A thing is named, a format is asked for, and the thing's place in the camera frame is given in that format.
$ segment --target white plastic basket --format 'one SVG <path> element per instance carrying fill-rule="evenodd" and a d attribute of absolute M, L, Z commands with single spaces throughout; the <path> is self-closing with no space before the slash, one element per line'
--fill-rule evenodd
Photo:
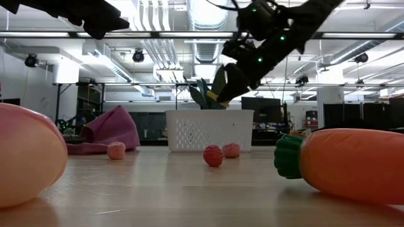
<path fill-rule="evenodd" d="M 204 151 L 229 143 L 251 150 L 253 110 L 169 110 L 166 111 L 170 151 Z"/>

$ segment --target air vent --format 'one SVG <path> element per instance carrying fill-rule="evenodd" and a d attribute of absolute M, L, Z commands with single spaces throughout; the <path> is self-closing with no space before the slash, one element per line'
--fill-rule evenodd
<path fill-rule="evenodd" d="M 159 101 L 171 101 L 171 96 L 160 96 Z"/>

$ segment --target ventilation duct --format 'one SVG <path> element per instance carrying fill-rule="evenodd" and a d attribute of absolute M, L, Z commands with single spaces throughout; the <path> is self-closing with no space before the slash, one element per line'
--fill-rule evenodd
<path fill-rule="evenodd" d="M 100 45 L 94 40 L 87 40 L 83 43 L 83 55 L 92 55 L 99 63 L 108 67 L 116 76 L 125 80 L 128 83 L 137 83 L 137 81 L 133 78 L 133 75 L 128 72 L 124 67 L 122 67 L 117 61 L 111 58 L 111 50 L 110 48 L 103 44 Z M 154 90 L 147 88 L 145 86 L 134 86 L 137 90 L 139 90 L 143 96 L 155 96 Z"/>
<path fill-rule="evenodd" d="M 228 5 L 229 0 L 213 0 L 215 4 Z M 188 20 L 193 31 L 223 31 L 228 12 L 217 8 L 206 0 L 187 0 Z M 219 53 L 219 44 L 193 44 L 193 53 L 200 63 L 213 63 Z"/>
<path fill-rule="evenodd" d="M 383 25 L 377 32 L 404 32 L 404 15 L 401 15 L 391 22 Z M 324 56 L 324 63 L 320 64 L 320 67 L 334 66 L 341 64 L 345 61 L 349 61 L 364 52 L 371 50 L 372 48 L 384 43 L 386 40 L 369 40 L 369 41 L 358 41 L 354 44 L 348 46 L 347 48 L 339 51 L 336 54 Z M 296 70 L 294 73 L 299 71 L 308 71 L 310 69 L 316 68 L 315 62 L 309 62 L 300 70 Z"/>

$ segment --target fluorescent light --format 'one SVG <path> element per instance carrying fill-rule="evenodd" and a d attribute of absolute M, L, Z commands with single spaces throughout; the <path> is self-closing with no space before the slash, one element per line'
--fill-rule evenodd
<path fill-rule="evenodd" d="M 308 99 L 310 99 L 310 98 L 312 98 L 312 97 L 315 97 L 317 94 L 315 94 L 315 95 L 311 95 L 311 96 L 309 96 L 309 97 L 306 97 L 306 98 L 302 98 L 303 100 L 308 100 Z"/>
<path fill-rule="evenodd" d="M 142 86 L 175 86 L 175 83 L 142 83 Z"/>
<path fill-rule="evenodd" d="M 185 44 L 224 44 L 224 40 L 185 40 Z"/>
<path fill-rule="evenodd" d="M 160 37 L 220 37 L 231 38 L 232 32 L 161 32 Z"/>
<path fill-rule="evenodd" d="M 91 37 L 87 32 L 78 32 L 79 37 Z M 107 32 L 104 38 L 150 38 L 150 32 Z"/>
<path fill-rule="evenodd" d="M 108 32 L 104 38 L 149 38 L 151 37 L 149 32 Z"/>
<path fill-rule="evenodd" d="M 106 86 L 131 86 L 129 83 L 106 83 Z"/>
<path fill-rule="evenodd" d="M 78 32 L 77 36 L 79 36 L 79 37 L 91 37 L 87 32 Z"/>
<path fill-rule="evenodd" d="M 395 33 L 324 33 L 323 38 L 393 38 Z"/>
<path fill-rule="evenodd" d="M 67 32 L 0 32 L 0 37 L 69 37 Z"/>

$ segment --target orange plush carrot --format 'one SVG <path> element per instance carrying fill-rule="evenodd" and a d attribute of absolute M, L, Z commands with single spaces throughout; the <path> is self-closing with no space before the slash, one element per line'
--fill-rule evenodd
<path fill-rule="evenodd" d="M 326 129 L 306 138 L 285 135 L 275 167 L 323 192 L 378 204 L 404 204 L 404 135 L 367 129 Z"/>

